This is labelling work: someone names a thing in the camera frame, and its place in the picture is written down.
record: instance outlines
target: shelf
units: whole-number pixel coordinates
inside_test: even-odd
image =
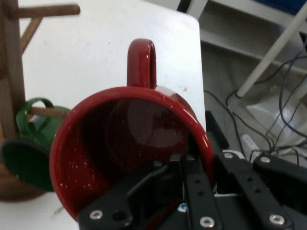
[[[211,0],[212,2],[236,9],[238,11],[262,18],[272,23],[287,26],[293,19],[293,15],[275,9],[255,0]],[[301,28],[301,32],[307,32],[307,22]]]
[[[201,41],[256,59],[262,59],[284,27],[260,18],[209,2],[199,18]],[[302,47],[296,33],[276,57],[273,64],[290,60]],[[294,64],[294,70],[307,72],[307,60]]]

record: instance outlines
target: mug rim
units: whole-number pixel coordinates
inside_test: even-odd
[[[176,114],[180,120],[187,126],[189,131],[193,134],[201,152],[202,163],[206,172],[208,174],[211,184],[214,183],[213,176],[213,150],[209,141],[209,138],[203,129],[202,125],[198,122],[197,118],[193,115],[188,108],[186,108],[181,103],[170,98],[166,94],[158,92],[153,89],[137,87],[137,86],[123,86],[106,89],[100,92],[97,92],[79,104],[77,104],[69,113],[69,115],[62,122],[60,128],[57,131],[56,136],[54,137],[51,152],[50,152],[50,177],[51,182],[54,187],[54,191],[57,193],[59,200],[68,211],[68,213],[77,220],[78,213],[74,213],[73,208],[71,208],[67,202],[66,198],[60,192],[60,185],[58,179],[62,176],[60,175],[59,162],[60,153],[64,141],[69,136],[69,127],[77,125],[87,114],[93,111],[96,107],[103,105],[107,102],[119,100],[119,99],[143,99],[155,102],[167,107],[174,114]]]
[[[43,146],[40,146],[39,144],[35,143],[35,142],[32,142],[30,140],[27,140],[27,139],[24,139],[24,138],[14,138],[14,139],[8,139],[8,140],[5,140],[2,145],[0,146],[0,161],[3,162],[3,164],[5,165],[6,169],[8,171],[10,171],[10,173],[12,173],[13,175],[16,175],[16,172],[14,170],[12,170],[12,168],[8,168],[7,167],[7,163],[6,163],[6,159],[4,157],[4,149],[9,146],[9,145],[23,145],[23,146],[28,146],[28,147],[31,147],[32,149],[35,149],[37,150],[38,152],[42,153],[45,157],[46,157],[46,160],[49,161],[49,151],[43,147]],[[54,190],[48,190],[48,189],[44,189],[40,186],[38,186],[37,184],[33,185],[33,184],[29,184],[31,187],[33,188],[36,188],[36,189],[39,189],[41,191],[45,191],[45,192],[54,192]]]

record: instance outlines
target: metal screw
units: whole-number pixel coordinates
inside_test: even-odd
[[[202,217],[200,220],[200,225],[203,228],[213,228],[214,220],[211,217]]]
[[[227,153],[224,154],[224,157],[225,157],[225,158],[231,159],[231,158],[233,158],[234,156],[232,155],[232,153],[227,152]]]
[[[270,215],[269,220],[273,224],[277,224],[277,225],[283,225],[284,224],[284,218],[280,215],[277,215],[277,214]]]
[[[188,161],[193,161],[195,158],[194,158],[194,156],[193,155],[191,155],[191,154],[188,154],[187,155],[187,160]]]
[[[178,210],[179,212],[186,212],[187,209],[188,209],[188,206],[187,206],[186,203],[180,204],[179,207],[177,208],[177,210]]]
[[[153,165],[154,165],[154,167],[159,168],[159,167],[161,167],[163,164],[162,164],[161,161],[154,161]]]
[[[260,160],[263,162],[263,163],[269,163],[271,160],[270,158],[268,157],[261,157]]]
[[[103,216],[103,213],[101,210],[94,210],[90,213],[90,218],[93,220],[98,220]]]

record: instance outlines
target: wooden post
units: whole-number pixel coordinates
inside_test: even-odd
[[[19,20],[8,15],[17,0],[0,0],[0,123],[4,139],[16,134],[15,115],[25,103]]]

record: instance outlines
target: wooden mug tree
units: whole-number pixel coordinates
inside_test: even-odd
[[[19,8],[18,0],[0,0],[0,145],[5,139],[16,137],[16,113],[25,103],[22,53],[43,17],[79,13],[80,7],[76,4]],[[21,38],[20,18],[31,18]],[[33,108],[31,112],[50,117],[65,116],[52,109]],[[19,181],[0,162],[1,200],[27,199],[42,193]]]

